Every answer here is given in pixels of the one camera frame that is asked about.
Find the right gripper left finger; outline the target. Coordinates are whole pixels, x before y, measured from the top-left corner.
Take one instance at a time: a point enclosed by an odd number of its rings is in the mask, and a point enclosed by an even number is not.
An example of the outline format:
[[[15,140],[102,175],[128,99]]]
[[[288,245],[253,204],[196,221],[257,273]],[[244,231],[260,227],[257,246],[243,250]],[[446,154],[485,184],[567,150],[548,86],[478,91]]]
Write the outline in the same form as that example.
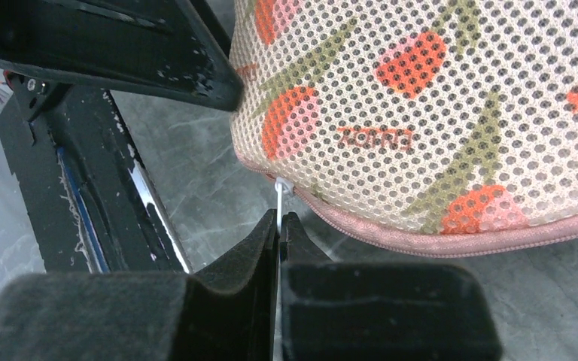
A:
[[[184,272],[48,272],[0,292],[0,360],[270,360],[278,233],[268,210]]]

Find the white zipper pull tie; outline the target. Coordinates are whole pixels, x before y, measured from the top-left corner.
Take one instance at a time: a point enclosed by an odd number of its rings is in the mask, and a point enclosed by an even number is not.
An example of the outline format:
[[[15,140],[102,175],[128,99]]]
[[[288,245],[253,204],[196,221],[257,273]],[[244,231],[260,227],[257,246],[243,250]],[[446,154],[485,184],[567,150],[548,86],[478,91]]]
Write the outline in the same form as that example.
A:
[[[282,227],[282,217],[284,215],[284,198],[294,194],[294,184],[283,177],[277,177],[274,182],[274,189],[276,191],[275,224],[277,233],[280,234]]]

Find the floral mesh laundry bag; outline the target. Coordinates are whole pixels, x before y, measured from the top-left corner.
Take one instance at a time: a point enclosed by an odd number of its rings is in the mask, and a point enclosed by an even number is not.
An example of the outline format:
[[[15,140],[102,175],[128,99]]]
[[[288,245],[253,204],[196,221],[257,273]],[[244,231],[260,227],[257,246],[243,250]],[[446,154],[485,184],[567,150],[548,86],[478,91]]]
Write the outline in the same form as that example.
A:
[[[237,1],[236,156],[416,256],[578,238],[578,1]]]

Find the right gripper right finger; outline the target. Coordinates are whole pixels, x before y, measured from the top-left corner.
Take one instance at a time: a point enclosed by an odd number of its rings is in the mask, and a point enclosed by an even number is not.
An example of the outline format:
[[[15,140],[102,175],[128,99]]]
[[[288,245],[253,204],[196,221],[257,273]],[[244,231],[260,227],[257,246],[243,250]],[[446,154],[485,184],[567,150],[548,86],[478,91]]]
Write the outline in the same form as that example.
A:
[[[499,360],[484,292],[464,268],[334,262],[295,213],[279,239],[285,360]]]

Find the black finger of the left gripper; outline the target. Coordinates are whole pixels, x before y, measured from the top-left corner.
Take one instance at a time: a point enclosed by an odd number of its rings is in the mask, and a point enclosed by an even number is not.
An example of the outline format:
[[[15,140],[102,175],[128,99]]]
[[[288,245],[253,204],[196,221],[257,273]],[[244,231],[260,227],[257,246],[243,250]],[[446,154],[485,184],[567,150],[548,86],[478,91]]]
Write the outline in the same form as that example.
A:
[[[0,1],[0,68],[234,111],[243,82],[204,1]]]

